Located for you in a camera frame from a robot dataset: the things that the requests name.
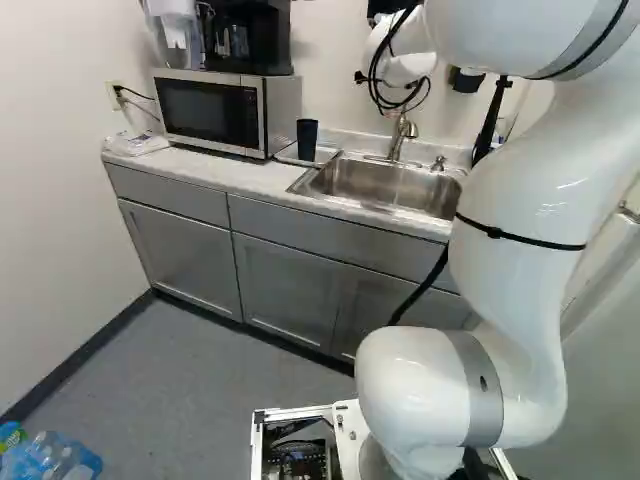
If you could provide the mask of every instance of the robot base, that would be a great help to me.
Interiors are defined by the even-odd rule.
[[[358,400],[337,402],[332,412],[344,480],[445,480],[462,464],[464,448],[433,447],[407,470],[373,438]]]

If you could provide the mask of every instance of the microwave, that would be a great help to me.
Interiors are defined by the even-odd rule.
[[[158,68],[153,81],[173,144],[267,160],[296,141],[301,77]]]

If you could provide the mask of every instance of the baseboard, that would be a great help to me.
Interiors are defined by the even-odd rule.
[[[33,387],[22,399],[0,416],[0,425],[16,420],[23,422],[42,402],[51,396],[58,387],[71,375],[82,367],[96,352],[104,347],[124,329],[140,313],[142,313],[155,298],[152,289],[147,290],[140,297],[125,308],[113,320],[102,327],[98,333],[87,340],[84,345],[73,352],[69,358],[57,366],[40,383]]]
[[[310,360],[343,375],[347,375],[349,377],[354,376],[353,365],[350,365],[346,362],[342,362],[333,357],[329,357],[328,355],[316,352],[314,350],[311,350],[310,348],[305,348],[282,337],[265,332],[264,330],[254,327],[253,325],[249,325],[247,323],[238,323],[234,320],[222,317],[217,313],[213,313],[210,310],[199,307],[197,305],[193,305],[186,300],[174,297],[168,293],[156,290],[156,297],[182,310],[186,310],[190,313],[193,313],[194,315],[212,321],[223,327],[229,328],[235,332],[244,333],[257,340],[273,345],[274,347],[281,348],[282,350],[286,350],[287,352],[298,355],[299,357],[306,358],[307,360]]]

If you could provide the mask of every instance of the coffee maker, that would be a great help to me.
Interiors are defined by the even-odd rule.
[[[292,75],[291,0],[196,3],[206,70]]]

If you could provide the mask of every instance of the faucet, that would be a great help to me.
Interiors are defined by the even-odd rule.
[[[444,162],[447,161],[447,157],[445,157],[444,155],[438,155],[436,157],[436,161],[433,163],[433,165],[431,165],[431,168],[429,170],[431,170],[432,172],[444,172]]]
[[[418,127],[407,118],[404,112],[402,112],[396,121],[395,131],[393,132],[393,138],[391,139],[391,147],[389,148],[387,160],[392,163],[398,162],[400,159],[400,152],[402,150],[402,143],[405,138],[418,138]]]

